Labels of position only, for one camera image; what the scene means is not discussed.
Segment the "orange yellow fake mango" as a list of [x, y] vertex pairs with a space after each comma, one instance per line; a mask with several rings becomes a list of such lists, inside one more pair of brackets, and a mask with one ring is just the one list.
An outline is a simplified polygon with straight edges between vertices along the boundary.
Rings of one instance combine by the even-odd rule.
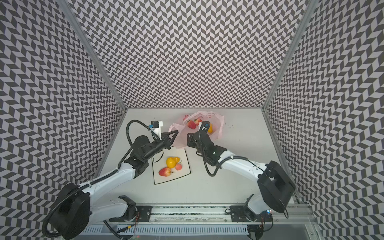
[[212, 134], [212, 133], [213, 133], [213, 125], [212, 125], [212, 124], [210, 124], [210, 127], [209, 127], [209, 129], [208, 129], [208, 133], [209, 133], [209, 134]]

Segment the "yellow fake pear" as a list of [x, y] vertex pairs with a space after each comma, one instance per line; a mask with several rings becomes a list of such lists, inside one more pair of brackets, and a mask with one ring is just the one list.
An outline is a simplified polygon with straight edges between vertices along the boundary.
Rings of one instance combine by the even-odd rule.
[[168, 157], [166, 160], [167, 167], [174, 168], [176, 164], [180, 162], [179, 157]]

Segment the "small pink fake peach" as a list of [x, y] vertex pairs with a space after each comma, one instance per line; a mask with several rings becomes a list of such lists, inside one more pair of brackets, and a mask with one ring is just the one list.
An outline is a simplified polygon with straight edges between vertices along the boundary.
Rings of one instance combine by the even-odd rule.
[[175, 165], [175, 169], [176, 169], [177, 171], [180, 171], [180, 170], [182, 169], [182, 165], [181, 165], [181, 164], [176, 164], [176, 165]]

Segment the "red yellow fake apple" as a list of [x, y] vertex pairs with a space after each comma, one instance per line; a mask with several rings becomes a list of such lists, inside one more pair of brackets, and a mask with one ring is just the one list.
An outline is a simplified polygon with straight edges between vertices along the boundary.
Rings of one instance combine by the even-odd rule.
[[169, 167], [165, 167], [159, 170], [159, 175], [162, 177], [169, 177], [172, 173], [172, 169]]

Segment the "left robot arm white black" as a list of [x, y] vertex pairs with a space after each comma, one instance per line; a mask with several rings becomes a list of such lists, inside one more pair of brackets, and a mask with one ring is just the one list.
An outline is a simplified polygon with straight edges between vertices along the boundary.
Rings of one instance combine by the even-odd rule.
[[108, 201], [102, 201], [102, 198], [140, 176], [153, 156], [171, 149], [178, 133], [177, 130], [160, 135], [152, 132], [153, 142], [147, 136], [139, 136], [135, 141], [129, 141], [128, 151], [114, 170], [80, 185], [64, 186], [43, 221], [43, 235], [70, 240], [94, 223], [106, 224], [109, 219], [136, 221], [139, 213], [131, 198], [125, 195]]

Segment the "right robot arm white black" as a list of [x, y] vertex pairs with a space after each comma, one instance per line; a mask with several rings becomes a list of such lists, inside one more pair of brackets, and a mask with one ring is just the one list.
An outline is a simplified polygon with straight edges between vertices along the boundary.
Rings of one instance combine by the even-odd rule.
[[287, 205], [296, 186], [279, 163], [270, 161], [262, 164], [235, 155], [228, 149], [215, 145], [204, 131], [187, 134], [187, 146], [196, 149], [201, 155], [210, 177], [215, 177], [223, 169], [257, 183], [259, 193], [251, 194], [243, 205], [242, 214], [246, 219], [255, 221], [270, 210], [289, 216]]

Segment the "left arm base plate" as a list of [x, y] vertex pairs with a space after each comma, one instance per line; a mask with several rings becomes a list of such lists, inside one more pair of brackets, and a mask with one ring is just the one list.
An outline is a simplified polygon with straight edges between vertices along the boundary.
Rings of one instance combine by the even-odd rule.
[[153, 209], [152, 206], [128, 207], [128, 209], [126, 210], [126, 212], [123, 214], [122, 217], [111, 218], [109, 219], [109, 222], [111, 223], [149, 222], [152, 209]]

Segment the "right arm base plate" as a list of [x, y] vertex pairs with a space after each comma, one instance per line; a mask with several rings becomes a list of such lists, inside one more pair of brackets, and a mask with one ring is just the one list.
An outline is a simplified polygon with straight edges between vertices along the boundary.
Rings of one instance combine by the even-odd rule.
[[264, 211], [261, 214], [255, 214], [244, 206], [230, 206], [225, 210], [225, 213], [230, 215], [232, 222], [259, 222], [271, 223], [273, 216], [269, 211]]

